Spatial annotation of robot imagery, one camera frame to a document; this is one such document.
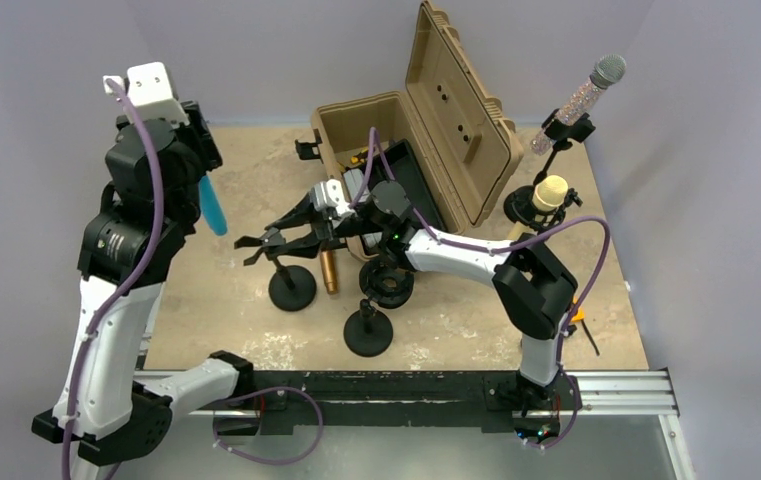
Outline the black round-base mic stand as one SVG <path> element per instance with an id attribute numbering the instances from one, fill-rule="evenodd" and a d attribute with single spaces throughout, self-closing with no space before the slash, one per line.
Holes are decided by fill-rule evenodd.
<path id="1" fill-rule="evenodd" d="M 241 249 L 243 239 L 260 239 L 286 243 L 279 230 L 266 231 L 260 237 L 241 236 L 233 243 L 234 249 Z M 286 312 L 297 312 L 308 307 L 316 298 L 317 283 L 313 274 L 303 266 L 284 265 L 279 257 L 271 262 L 275 272 L 268 283 L 268 296 L 275 307 Z"/>

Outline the blue microphone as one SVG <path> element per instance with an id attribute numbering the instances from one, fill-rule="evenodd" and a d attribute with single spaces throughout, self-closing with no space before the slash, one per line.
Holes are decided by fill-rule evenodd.
<path id="1" fill-rule="evenodd" d="M 226 216 L 208 175 L 204 175 L 200 179 L 198 191 L 201 214 L 205 222 L 216 236 L 225 236 L 228 233 Z"/>

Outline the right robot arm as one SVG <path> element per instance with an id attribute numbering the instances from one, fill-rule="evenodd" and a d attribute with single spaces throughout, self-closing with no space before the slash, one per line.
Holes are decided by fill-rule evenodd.
<path id="1" fill-rule="evenodd" d="M 324 180 L 262 235 L 242 236 L 234 246 L 255 248 L 245 261 L 252 265 L 259 257 L 313 258 L 333 241 L 369 233 L 380 234 L 378 256 L 393 269 L 448 274 L 492 288 L 522 336 L 520 399 L 540 407 L 555 396 L 560 337 L 578 283 L 542 235 L 490 241 L 442 232 L 422 221 L 396 181 L 381 181 L 347 200 L 341 181 Z"/>

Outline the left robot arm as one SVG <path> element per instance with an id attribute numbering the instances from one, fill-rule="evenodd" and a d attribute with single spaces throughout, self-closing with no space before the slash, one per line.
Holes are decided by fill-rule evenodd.
<path id="1" fill-rule="evenodd" d="M 252 364 L 229 352 L 153 383 L 135 378 L 141 342 L 159 309 L 175 255 L 204 220 L 227 221 L 209 173 L 222 157 L 198 103 L 174 117 L 142 113 L 116 121 L 105 161 L 111 179 L 80 247 L 80 317 L 69 372 L 56 404 L 33 432 L 62 448 L 66 479 L 109 479 L 152 453 L 172 422 L 216 401 L 253 399 Z"/>

